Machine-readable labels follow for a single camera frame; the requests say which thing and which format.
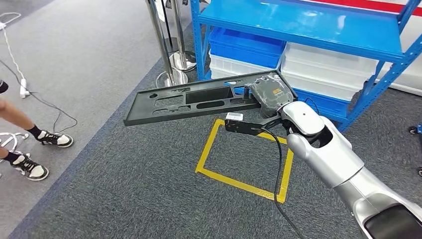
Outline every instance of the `white storage box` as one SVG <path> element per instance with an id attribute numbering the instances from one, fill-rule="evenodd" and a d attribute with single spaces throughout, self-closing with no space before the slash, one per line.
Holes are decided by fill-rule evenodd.
<path id="1" fill-rule="evenodd" d="M 236 73 L 233 73 L 233 72 L 226 72 L 226 71 L 220 70 L 218 68 L 210 68 L 210 69 L 211 69 L 211 79 L 213 79 L 213 80 L 225 78 L 225 77 L 241 75 L 241 74 L 236 74 Z"/>
<path id="2" fill-rule="evenodd" d="M 345 53 L 288 43 L 282 69 L 310 78 L 362 86 L 375 72 L 377 61 Z"/>
<path id="3" fill-rule="evenodd" d="M 225 72 L 233 72 L 236 73 L 236 75 L 245 75 L 245 74 L 251 74 L 251 73 L 257 73 L 262 71 L 270 71 L 273 70 L 271 68 L 258 66 L 246 62 L 236 61 L 233 59 L 221 57 L 221 56 L 215 56 L 211 55 L 211 63 L 210 63 L 210 69 L 211 72 L 213 69 L 222 70 Z"/>
<path id="4" fill-rule="evenodd" d="M 337 82 L 322 79 L 312 79 L 296 73 L 283 71 L 282 76 L 291 87 L 304 91 L 330 96 L 333 98 L 351 101 L 353 95 L 361 90 L 361 87 L 353 87 Z"/>

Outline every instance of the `sneaker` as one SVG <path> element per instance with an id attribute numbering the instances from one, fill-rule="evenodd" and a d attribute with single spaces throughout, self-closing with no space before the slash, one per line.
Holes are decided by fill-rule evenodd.
<path id="1" fill-rule="evenodd" d="M 67 148 L 73 144 L 73 139 L 67 134 L 50 133 L 42 130 L 37 140 L 42 144 L 52 144 L 60 148 Z"/>
<path id="2" fill-rule="evenodd" d="M 10 165 L 31 181 L 45 179 L 49 172 L 44 166 L 33 162 L 28 156 L 22 154 Z"/>

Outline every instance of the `black plastic tray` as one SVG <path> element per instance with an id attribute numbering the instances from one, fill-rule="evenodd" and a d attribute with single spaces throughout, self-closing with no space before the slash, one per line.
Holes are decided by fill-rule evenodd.
<path id="1" fill-rule="evenodd" d="M 267 71 L 138 92 L 124 125 L 259 108 L 260 105 L 252 96 L 244 99 L 244 95 L 237 95 L 234 88 L 243 87 L 273 72 L 280 75 L 278 71 Z"/>

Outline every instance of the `stanchion pole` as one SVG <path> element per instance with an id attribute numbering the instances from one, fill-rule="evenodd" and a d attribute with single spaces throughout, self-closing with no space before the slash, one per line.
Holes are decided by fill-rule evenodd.
<path id="1" fill-rule="evenodd" d="M 165 39 L 165 41 L 166 41 L 167 50 L 168 52 L 173 53 L 179 50 L 178 46 L 174 44 L 177 42 L 177 38 L 171 37 L 169 21 L 167 19 L 167 12 L 166 12 L 166 7 L 164 5 L 164 0 L 161 0 L 160 2 L 161 2 L 161 7 L 163 9 L 164 21 L 166 23 L 167 38 Z"/>
<path id="2" fill-rule="evenodd" d="M 155 36 L 157 37 L 161 57 L 164 62 L 164 72 L 157 77 L 155 80 L 155 85 L 157 88 L 161 88 L 186 84 L 188 82 L 188 77 L 186 74 L 180 70 L 172 69 L 171 67 L 167 46 L 163 36 L 163 29 L 159 19 L 157 19 L 157 9 L 155 7 L 154 0 L 145 0 L 145 2 L 148 6 L 149 15 L 151 17 L 152 25 L 154 26 Z"/>
<path id="3" fill-rule="evenodd" d="M 176 25 L 176 37 L 177 45 L 179 46 L 179 51 L 173 53 L 170 56 L 170 63 L 174 69 L 181 71 L 190 71 L 196 67 L 197 61 L 193 52 L 185 50 L 185 42 L 183 39 L 183 29 L 180 19 L 180 7 L 178 0 L 172 0 L 172 9 L 174 12 L 174 22 Z"/>

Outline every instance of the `yellow tape square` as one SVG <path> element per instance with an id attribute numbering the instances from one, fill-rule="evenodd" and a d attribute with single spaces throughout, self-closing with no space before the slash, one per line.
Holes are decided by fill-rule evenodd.
<path id="1" fill-rule="evenodd" d="M 236 188 L 243 189 L 247 192 L 254 193 L 254 194 L 259 195 L 261 197 L 268 198 L 270 200 L 274 200 L 274 193 L 272 193 L 272 192 L 268 192 L 266 190 L 263 190 L 263 189 L 254 187 L 252 185 L 237 181 L 235 179 L 226 177 L 224 175 L 212 172 L 212 171 L 204 168 L 205 161 L 207 160 L 207 157 L 208 157 L 210 150 L 211 150 L 211 146 L 214 143 L 215 137 L 217 135 L 218 128 L 220 126 L 224 126 L 224 120 L 217 119 L 214 123 L 214 126 L 211 129 L 210 135 L 209 135 L 208 140 L 207 140 L 207 142 L 204 146 L 204 150 L 202 151 L 202 154 L 201 154 L 201 157 L 198 161 L 195 172 L 196 173 L 198 173 L 198 172 L 202 173 L 202 174 L 204 174 L 204 175 L 206 175 L 206 176 L 208 176 L 212 179 L 215 179 L 217 181 L 229 184 L 229 185 L 234 186 Z M 275 141 L 275 139 L 267 133 L 261 133 L 258 136 L 272 140 L 272 141 Z M 281 137 L 277 137 L 277 138 L 280 141 L 280 143 L 287 144 L 286 139 L 281 138 Z M 293 163 L 293 152 L 289 149 L 288 152 L 287 152 L 287 157 L 286 157 L 286 160 L 285 160 L 283 175 L 282 175 L 282 178 L 281 178 L 280 192 L 277 195 L 277 201 L 279 203 L 284 203 L 285 200 L 286 200 L 287 186 L 289 185 L 289 178 L 290 178 L 290 171 L 292 170 L 292 163 Z"/>

